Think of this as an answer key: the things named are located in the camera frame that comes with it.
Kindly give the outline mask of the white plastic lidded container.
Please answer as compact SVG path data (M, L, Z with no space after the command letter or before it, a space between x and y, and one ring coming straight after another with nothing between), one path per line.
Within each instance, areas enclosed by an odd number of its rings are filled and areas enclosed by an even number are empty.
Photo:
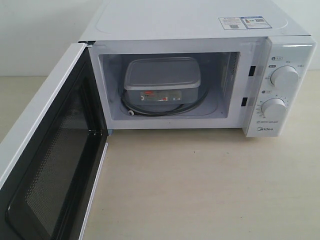
M137 59L129 63L124 89L134 105L191 104L198 100L201 71L192 57Z

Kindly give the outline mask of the white microwave door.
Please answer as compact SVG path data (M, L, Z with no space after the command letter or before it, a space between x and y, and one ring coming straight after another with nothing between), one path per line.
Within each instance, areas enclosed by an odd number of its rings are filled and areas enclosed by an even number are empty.
M80 240L107 151L86 42L70 45L0 144L0 237Z

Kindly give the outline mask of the white microwave oven body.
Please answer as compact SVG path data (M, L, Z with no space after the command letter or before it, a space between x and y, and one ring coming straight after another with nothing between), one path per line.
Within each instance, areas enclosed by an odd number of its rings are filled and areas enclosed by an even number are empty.
M224 30L219 18L262 16L272 28ZM106 126L125 129L242 129L247 137L276 137L311 62L316 42L270 0L106 0L80 37L89 50ZM199 64L205 100L177 115L130 116L121 103L134 60L190 57ZM276 88L272 73L293 67L295 85ZM269 99L286 114L266 118Z

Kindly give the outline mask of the glass turntable plate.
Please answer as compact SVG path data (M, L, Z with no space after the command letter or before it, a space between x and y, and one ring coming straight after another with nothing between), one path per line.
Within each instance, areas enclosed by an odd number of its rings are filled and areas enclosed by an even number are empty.
M205 100L209 89L199 95L199 88L161 89L161 90L123 90L120 95L122 105L129 116L164 117L189 112L197 108ZM152 110L147 106L166 107L175 105L171 109Z

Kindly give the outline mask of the lower white control knob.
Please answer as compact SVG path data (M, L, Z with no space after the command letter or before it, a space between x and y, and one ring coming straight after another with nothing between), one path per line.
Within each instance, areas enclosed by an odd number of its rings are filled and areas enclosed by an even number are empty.
M261 111L266 118L277 119L282 118L286 114L287 107L282 99L272 98L262 104Z

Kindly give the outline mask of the white control knob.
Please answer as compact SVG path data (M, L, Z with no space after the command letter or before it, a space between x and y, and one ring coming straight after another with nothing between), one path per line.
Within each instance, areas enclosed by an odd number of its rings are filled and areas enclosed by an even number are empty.
M289 65L276 69L271 77L271 83L278 89L285 89L295 85L299 80L298 72Z
M287 107L282 99L272 98L262 104L261 111L266 118L277 119L282 118L286 114Z

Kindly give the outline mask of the blue white warning sticker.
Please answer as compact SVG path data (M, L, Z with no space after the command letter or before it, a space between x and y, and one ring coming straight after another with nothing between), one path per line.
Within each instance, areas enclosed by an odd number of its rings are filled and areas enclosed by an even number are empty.
M271 29L271 25L262 16L219 17L224 30Z

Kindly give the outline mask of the upper white control knob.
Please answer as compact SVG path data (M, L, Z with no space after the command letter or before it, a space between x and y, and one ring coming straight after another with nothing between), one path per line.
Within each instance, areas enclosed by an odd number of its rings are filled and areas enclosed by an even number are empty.
M295 85L299 80L298 72L289 65L276 69L271 77L271 83L278 89L285 89Z

